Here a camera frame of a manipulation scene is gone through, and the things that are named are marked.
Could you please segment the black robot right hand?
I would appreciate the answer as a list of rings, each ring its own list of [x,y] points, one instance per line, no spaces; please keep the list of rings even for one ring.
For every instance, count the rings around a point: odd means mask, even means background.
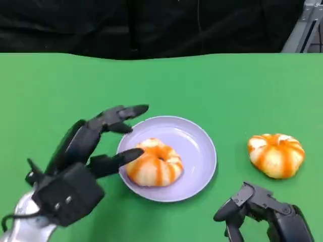
[[[213,220],[226,223],[224,235],[229,241],[244,241],[240,227],[246,217],[266,221],[270,241],[314,241],[298,206],[280,202],[273,192],[245,181],[237,194],[218,209]]]

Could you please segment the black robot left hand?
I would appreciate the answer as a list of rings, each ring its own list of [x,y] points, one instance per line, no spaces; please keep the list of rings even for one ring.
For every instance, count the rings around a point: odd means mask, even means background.
[[[45,169],[45,174],[57,175],[78,162],[84,164],[96,178],[117,173],[120,167],[136,160],[144,151],[141,148],[133,148],[113,157],[91,155],[99,144],[103,133],[131,133],[132,127],[125,124],[124,121],[136,118],[147,112],[148,109],[149,105],[147,104],[129,107],[119,105],[99,113],[90,120],[77,121],[62,138]]]

